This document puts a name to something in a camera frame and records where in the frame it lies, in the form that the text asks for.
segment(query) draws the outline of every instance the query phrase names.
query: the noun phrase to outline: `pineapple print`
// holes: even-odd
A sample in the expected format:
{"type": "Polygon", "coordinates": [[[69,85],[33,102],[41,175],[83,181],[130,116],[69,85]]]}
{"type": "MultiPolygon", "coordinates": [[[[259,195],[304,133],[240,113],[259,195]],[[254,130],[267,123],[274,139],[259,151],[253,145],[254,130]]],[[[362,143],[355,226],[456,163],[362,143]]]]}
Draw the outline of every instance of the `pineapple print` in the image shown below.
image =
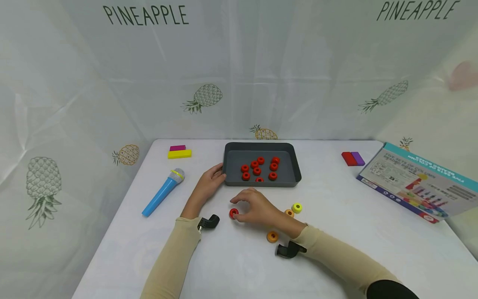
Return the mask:
{"type": "Polygon", "coordinates": [[[138,161],[140,148],[134,144],[125,145],[119,152],[113,151],[113,163],[118,165],[133,165],[138,161]]]}
{"type": "Polygon", "coordinates": [[[400,146],[399,148],[404,149],[405,151],[409,152],[410,151],[410,144],[413,142],[412,138],[405,138],[403,137],[402,140],[400,140],[400,146]]]}
{"type": "Polygon", "coordinates": [[[61,190],[61,175],[56,162],[47,157],[35,157],[28,163],[27,194],[34,200],[26,220],[32,219],[28,229],[36,223],[42,227],[46,218],[53,219],[55,205],[61,205],[54,196],[61,190]]]}
{"type": "Polygon", "coordinates": [[[200,89],[196,91],[194,94],[194,98],[192,101],[187,101],[187,103],[183,103],[184,111],[189,111],[191,114],[202,113],[202,107],[209,107],[222,99],[222,92],[221,90],[214,84],[205,84],[201,86],[200,89]]]}
{"type": "Polygon", "coordinates": [[[256,133],[256,139],[277,140],[276,133],[269,129],[261,129],[261,126],[258,124],[254,125],[252,128],[249,128],[249,132],[256,133]]]}
{"type": "Polygon", "coordinates": [[[360,106],[359,110],[361,110],[362,113],[370,112],[377,105],[383,106],[390,103],[391,101],[393,101],[394,99],[402,95],[404,92],[406,92],[407,89],[408,89],[408,80],[404,80],[398,84],[390,86],[384,92],[382,92],[378,98],[371,99],[370,101],[366,101],[365,104],[359,105],[360,106]]]}

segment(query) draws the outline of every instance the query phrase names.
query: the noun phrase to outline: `beige sleeve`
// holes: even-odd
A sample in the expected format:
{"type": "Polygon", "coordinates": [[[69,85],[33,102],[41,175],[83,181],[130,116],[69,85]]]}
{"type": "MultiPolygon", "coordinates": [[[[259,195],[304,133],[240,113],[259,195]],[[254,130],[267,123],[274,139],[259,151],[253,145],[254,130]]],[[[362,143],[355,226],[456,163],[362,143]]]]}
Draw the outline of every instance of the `beige sleeve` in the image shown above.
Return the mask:
{"type": "Polygon", "coordinates": [[[368,255],[312,226],[304,228],[292,241],[307,249],[305,256],[324,264],[364,294],[378,280],[401,283],[368,255]]]}
{"type": "Polygon", "coordinates": [[[146,280],[141,299],[179,298],[189,260],[201,239],[197,229],[200,219],[176,219],[173,232],[146,280]]]}

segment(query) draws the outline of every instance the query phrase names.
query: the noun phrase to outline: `blue toy microphone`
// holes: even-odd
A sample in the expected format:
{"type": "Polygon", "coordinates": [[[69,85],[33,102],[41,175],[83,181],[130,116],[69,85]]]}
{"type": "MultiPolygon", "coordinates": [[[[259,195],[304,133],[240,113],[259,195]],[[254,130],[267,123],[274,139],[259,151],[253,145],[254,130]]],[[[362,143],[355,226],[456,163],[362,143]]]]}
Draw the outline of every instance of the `blue toy microphone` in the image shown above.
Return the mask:
{"type": "Polygon", "coordinates": [[[184,180],[184,170],[180,168],[176,168],[175,170],[171,170],[168,178],[164,182],[161,189],[159,189],[158,193],[152,198],[150,203],[146,206],[143,210],[142,214],[146,217],[151,215],[153,211],[159,206],[159,204],[166,198],[166,196],[171,192],[171,190],[176,187],[177,184],[181,183],[184,180]]]}

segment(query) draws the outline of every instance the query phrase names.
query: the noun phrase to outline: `microphone head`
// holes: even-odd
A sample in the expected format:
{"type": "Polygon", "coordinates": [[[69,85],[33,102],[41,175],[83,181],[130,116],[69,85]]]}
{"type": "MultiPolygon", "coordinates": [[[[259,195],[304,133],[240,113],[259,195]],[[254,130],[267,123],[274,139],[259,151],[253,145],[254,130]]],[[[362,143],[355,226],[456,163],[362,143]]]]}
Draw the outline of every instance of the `microphone head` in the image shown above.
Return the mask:
{"type": "Polygon", "coordinates": [[[184,170],[175,168],[174,170],[171,170],[171,173],[168,177],[172,178],[176,183],[179,184],[184,180],[184,170]]]}

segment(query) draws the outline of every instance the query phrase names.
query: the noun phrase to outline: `purple block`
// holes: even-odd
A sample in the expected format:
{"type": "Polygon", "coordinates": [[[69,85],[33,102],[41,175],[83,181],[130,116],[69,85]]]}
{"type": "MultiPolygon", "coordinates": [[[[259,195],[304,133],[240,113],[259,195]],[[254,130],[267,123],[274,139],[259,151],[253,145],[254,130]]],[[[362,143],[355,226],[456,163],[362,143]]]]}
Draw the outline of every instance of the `purple block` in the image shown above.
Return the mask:
{"type": "Polygon", "coordinates": [[[354,156],[355,161],[357,161],[357,166],[364,166],[365,165],[365,162],[363,161],[359,152],[352,152],[352,156],[354,156]]]}
{"type": "Polygon", "coordinates": [[[173,145],[169,148],[169,151],[170,152],[173,152],[173,151],[183,151],[186,149],[186,146],[185,145],[173,145]]]}

